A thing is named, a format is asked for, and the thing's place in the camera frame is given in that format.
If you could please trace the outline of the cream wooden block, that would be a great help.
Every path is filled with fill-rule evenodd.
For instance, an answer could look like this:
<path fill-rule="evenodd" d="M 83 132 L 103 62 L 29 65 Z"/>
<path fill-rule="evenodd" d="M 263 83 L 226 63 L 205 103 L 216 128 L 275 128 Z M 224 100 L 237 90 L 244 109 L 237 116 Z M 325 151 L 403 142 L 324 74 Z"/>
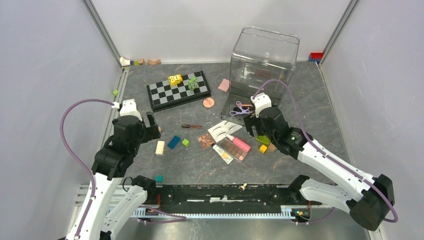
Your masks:
<path fill-rule="evenodd" d="M 162 156 L 164 154 L 164 151 L 165 151 L 165 142 L 162 140 L 159 140 L 156 145 L 155 154 L 157 156 Z"/>

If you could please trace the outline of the blue block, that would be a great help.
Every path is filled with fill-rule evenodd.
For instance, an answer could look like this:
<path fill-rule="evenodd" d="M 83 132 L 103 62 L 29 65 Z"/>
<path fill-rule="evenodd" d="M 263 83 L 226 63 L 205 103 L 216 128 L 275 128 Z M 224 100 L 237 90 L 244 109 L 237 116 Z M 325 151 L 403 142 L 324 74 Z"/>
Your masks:
<path fill-rule="evenodd" d="M 177 135 L 175 135 L 167 144 L 167 147 L 171 150 L 175 149 L 175 147 L 179 144 L 181 141 L 181 138 Z"/>

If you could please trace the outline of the pink bottle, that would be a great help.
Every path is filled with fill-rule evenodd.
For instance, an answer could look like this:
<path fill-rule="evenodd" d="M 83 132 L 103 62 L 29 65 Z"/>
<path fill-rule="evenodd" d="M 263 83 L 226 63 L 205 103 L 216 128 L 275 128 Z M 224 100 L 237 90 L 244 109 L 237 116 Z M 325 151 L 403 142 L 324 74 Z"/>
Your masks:
<path fill-rule="evenodd" d="M 251 146 L 248 145 L 246 142 L 244 142 L 243 140 L 239 139 L 238 137 L 235 137 L 233 135 L 227 134 L 226 135 L 227 138 L 237 147 L 239 147 L 241 150 L 243 150 L 244 152 L 248 153 L 251 150 Z"/>

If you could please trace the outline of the brown eyeshadow palette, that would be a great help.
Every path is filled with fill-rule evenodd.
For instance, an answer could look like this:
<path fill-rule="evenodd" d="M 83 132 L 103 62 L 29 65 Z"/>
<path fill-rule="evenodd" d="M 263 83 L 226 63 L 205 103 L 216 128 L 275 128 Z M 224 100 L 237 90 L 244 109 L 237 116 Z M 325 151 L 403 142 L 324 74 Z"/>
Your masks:
<path fill-rule="evenodd" d="M 242 150 L 240 147 L 235 145 L 228 138 L 223 139 L 218 146 L 222 148 L 226 153 L 233 157 L 236 161 L 242 162 L 246 159 L 248 153 Z"/>

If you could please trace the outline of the peach powder puff brush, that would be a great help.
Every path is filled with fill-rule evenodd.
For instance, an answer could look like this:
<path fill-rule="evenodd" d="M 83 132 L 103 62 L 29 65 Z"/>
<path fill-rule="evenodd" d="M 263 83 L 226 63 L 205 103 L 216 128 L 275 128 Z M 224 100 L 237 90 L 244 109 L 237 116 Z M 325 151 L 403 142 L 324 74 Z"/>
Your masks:
<path fill-rule="evenodd" d="M 212 108 L 215 105 L 215 100 L 211 97 L 207 97 L 202 102 L 205 108 Z"/>

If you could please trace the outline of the small clear eyeshadow palette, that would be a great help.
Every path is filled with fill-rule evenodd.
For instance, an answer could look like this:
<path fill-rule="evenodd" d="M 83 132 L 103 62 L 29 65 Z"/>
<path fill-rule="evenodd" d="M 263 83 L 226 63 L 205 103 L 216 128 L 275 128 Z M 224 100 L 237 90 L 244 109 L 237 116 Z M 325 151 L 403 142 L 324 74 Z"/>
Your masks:
<path fill-rule="evenodd" d="M 202 135 L 198 136 L 197 141 L 199 142 L 203 150 L 205 150 L 208 147 L 211 147 L 212 145 L 216 143 L 214 138 L 210 135 L 209 132 L 205 132 Z"/>

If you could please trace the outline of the clear acrylic makeup organizer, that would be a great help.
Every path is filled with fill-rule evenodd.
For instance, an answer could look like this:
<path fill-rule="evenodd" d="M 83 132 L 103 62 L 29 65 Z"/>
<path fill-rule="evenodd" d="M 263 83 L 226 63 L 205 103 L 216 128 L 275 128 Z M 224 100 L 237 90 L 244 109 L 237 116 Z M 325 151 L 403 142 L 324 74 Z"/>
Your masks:
<path fill-rule="evenodd" d="M 237 101 L 248 104 L 251 96 L 270 79 L 288 85 L 295 70 L 299 44 L 300 39 L 294 34 L 244 27 L 232 50 L 228 98 L 221 119 L 243 125 L 242 115 L 230 115 Z"/>

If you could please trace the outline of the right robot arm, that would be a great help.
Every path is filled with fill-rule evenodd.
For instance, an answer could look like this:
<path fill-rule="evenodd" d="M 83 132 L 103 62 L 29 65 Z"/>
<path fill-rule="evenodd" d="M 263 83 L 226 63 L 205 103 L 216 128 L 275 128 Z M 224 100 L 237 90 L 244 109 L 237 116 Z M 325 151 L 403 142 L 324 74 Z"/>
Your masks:
<path fill-rule="evenodd" d="M 250 113 L 243 121 L 251 136 L 266 136 L 282 154 L 313 167 L 333 181 L 331 185 L 298 176 L 288 191 L 293 203 L 308 200 L 329 205 L 348 213 L 369 231 L 376 231 L 382 222 L 397 222 L 394 187 L 388 176 L 374 176 L 350 165 L 302 128 L 289 126 L 277 107 Z"/>

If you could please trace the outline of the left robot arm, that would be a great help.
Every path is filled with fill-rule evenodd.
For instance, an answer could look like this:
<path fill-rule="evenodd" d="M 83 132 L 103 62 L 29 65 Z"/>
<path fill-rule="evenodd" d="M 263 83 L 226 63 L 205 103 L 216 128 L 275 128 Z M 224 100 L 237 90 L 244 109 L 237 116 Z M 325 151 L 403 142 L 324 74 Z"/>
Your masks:
<path fill-rule="evenodd" d="M 125 197 L 107 212 L 140 145 L 161 136 L 154 114 L 148 111 L 146 118 L 148 126 L 139 112 L 112 121 L 113 135 L 95 154 L 91 167 L 95 184 L 90 184 L 90 193 L 84 199 L 74 226 L 65 236 L 66 240 L 114 240 L 139 205 L 156 200 L 157 190 L 152 187 L 154 180 L 140 176 L 141 183 L 131 186 Z"/>

